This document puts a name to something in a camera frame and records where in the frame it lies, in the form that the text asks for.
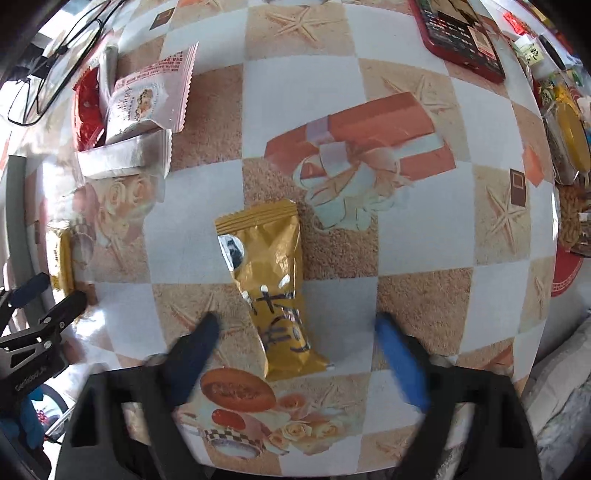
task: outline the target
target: white snack packet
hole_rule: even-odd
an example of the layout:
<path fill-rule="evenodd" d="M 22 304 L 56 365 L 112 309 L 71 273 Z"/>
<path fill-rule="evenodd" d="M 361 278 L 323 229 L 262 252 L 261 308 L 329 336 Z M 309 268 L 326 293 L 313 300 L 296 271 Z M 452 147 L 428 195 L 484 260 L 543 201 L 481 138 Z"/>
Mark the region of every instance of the white snack packet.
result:
<path fill-rule="evenodd" d="M 109 102 L 105 144 L 157 128 L 180 132 L 197 44 L 119 79 Z"/>
<path fill-rule="evenodd" d="M 172 139 L 171 130 L 158 130 L 116 144 L 78 152 L 80 172 L 95 180 L 138 173 L 166 178 L 170 171 Z"/>
<path fill-rule="evenodd" d="M 99 107 L 103 119 L 107 118 L 109 101 L 115 86 L 119 49 L 116 45 L 107 45 L 99 56 Z"/>

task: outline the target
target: small yellow packet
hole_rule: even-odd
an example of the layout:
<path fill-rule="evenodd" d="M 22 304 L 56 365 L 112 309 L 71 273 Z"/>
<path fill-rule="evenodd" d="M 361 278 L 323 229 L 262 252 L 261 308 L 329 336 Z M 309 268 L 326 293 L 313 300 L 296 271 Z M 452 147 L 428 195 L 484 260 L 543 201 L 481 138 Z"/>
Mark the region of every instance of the small yellow packet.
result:
<path fill-rule="evenodd" d="M 72 273 L 71 234 L 68 222 L 55 222 L 47 226 L 46 248 L 47 267 L 54 292 L 59 292 L 59 300 L 74 291 Z"/>
<path fill-rule="evenodd" d="M 297 206 L 266 203 L 216 220 L 217 239 L 265 349 L 268 381 L 326 370 L 304 328 Z"/>

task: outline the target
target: red plate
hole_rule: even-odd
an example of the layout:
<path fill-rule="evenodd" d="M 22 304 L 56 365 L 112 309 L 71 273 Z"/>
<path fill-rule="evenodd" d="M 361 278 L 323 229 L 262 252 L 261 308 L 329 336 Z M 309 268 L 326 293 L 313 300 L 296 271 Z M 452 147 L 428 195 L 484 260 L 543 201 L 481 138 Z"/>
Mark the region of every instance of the red plate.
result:
<path fill-rule="evenodd" d="M 583 257 L 567 252 L 560 245 L 556 248 L 556 266 L 554 267 L 551 296 L 557 297 L 570 287 L 577 277 L 581 265 L 583 265 Z"/>

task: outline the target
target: yellow lid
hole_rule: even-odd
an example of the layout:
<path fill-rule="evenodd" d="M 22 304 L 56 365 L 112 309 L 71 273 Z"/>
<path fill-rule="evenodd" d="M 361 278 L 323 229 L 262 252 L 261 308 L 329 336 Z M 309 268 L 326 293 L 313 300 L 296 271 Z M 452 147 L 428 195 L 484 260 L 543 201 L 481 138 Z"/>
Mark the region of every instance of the yellow lid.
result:
<path fill-rule="evenodd" d="M 558 103 L 567 103 L 580 118 L 579 107 L 577 107 L 577 105 L 575 104 L 573 97 L 569 92 L 569 89 L 566 87 L 564 83 L 559 83 L 558 85 L 555 85 L 554 97 L 556 98 L 556 101 Z"/>
<path fill-rule="evenodd" d="M 569 150 L 570 161 L 579 171 L 591 170 L 591 157 L 585 131 L 579 117 L 568 103 L 557 102 L 556 117 Z"/>

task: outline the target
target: pink printed wrapper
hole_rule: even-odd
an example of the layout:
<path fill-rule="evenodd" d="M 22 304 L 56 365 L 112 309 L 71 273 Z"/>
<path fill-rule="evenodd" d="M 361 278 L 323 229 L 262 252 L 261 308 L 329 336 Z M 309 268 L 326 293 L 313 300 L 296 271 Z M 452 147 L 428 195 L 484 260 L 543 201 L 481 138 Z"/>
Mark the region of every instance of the pink printed wrapper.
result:
<path fill-rule="evenodd" d="M 106 145 L 155 129 L 180 132 L 197 44 L 119 79 L 109 102 Z"/>

